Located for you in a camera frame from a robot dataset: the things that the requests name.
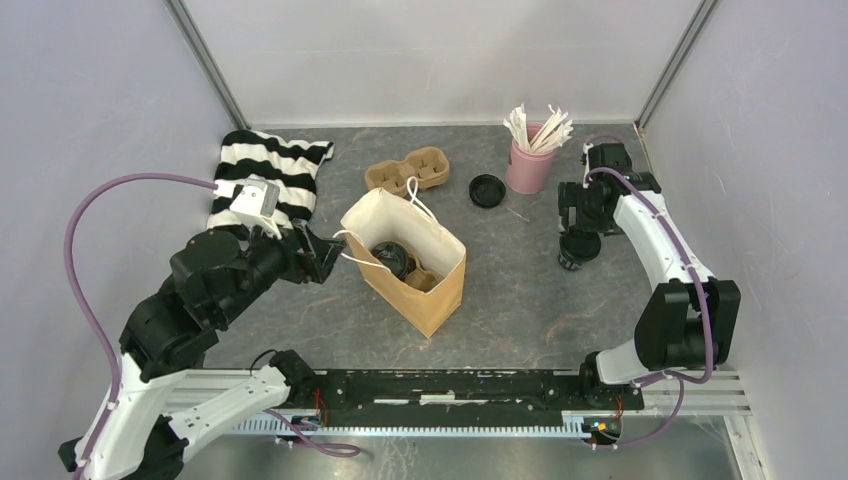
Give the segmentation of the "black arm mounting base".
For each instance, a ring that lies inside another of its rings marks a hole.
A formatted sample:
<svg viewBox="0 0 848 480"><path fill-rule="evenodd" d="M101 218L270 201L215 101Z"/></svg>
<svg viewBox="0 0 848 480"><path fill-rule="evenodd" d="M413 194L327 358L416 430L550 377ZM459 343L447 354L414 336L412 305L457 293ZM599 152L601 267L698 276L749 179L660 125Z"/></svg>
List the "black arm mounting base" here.
<svg viewBox="0 0 848 480"><path fill-rule="evenodd" d="M301 380L281 408L328 413L329 427L560 426L565 412L638 411L640 390L573 371L344 370Z"/></svg>

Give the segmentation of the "brown cardboard cup carrier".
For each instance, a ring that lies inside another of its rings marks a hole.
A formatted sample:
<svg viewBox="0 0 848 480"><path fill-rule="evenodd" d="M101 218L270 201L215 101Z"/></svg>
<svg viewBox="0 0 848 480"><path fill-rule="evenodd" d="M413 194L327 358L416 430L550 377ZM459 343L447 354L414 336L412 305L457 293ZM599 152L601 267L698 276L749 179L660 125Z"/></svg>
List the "brown cardboard cup carrier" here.
<svg viewBox="0 0 848 480"><path fill-rule="evenodd" d="M425 268L422 264L418 263L407 274L404 283L415 290L428 293L438 286L442 280L443 277L438 272Z"/></svg>

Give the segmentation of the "black paper coffee cup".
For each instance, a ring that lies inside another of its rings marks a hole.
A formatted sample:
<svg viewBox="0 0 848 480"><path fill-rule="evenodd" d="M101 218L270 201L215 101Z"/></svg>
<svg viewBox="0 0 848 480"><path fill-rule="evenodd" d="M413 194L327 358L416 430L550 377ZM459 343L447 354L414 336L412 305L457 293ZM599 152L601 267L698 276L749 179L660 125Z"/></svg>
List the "black paper coffee cup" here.
<svg viewBox="0 0 848 480"><path fill-rule="evenodd" d="M398 242L379 243L370 253L400 281L404 281L407 274L417 265L414 255Z"/></svg>

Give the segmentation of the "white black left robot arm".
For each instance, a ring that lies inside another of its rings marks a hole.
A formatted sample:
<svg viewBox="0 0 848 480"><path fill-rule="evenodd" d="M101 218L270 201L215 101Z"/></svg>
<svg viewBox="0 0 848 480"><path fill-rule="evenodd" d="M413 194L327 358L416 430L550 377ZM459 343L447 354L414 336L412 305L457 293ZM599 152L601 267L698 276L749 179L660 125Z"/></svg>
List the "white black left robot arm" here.
<svg viewBox="0 0 848 480"><path fill-rule="evenodd" d="M119 338L119 373L88 432L58 451L78 479L173 479L213 440L260 412L302 407L315 374L294 351L214 398L164 408L175 388L229 326L275 282L323 283L345 248L296 222L281 238L228 232L194 236L170 261L159 290L140 302Z"/></svg>

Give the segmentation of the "brown paper bag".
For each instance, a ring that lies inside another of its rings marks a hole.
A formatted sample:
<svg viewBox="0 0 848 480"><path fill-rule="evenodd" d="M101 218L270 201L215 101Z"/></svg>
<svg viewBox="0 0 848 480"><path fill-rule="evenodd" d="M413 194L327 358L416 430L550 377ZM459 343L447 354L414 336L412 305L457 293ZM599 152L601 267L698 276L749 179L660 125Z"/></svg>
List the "brown paper bag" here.
<svg viewBox="0 0 848 480"><path fill-rule="evenodd" d="M365 194L336 234L365 282L429 338L461 304L467 249L418 198L416 178L406 190L406 198L382 187Z"/></svg>

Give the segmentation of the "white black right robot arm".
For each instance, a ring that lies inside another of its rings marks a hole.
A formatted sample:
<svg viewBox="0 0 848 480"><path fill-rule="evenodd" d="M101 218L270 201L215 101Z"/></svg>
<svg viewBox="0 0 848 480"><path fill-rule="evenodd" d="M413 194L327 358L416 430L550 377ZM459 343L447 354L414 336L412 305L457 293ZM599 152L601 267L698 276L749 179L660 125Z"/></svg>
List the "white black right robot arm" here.
<svg viewBox="0 0 848 480"><path fill-rule="evenodd" d="M703 384L729 355L741 302L683 239L650 172L637 172L620 142L585 143L578 182L558 186L558 262L577 271L596 259L605 236L623 234L637 253L652 294L623 344L591 353L580 367L580 400L602 408L618 385L661 379Z"/></svg>

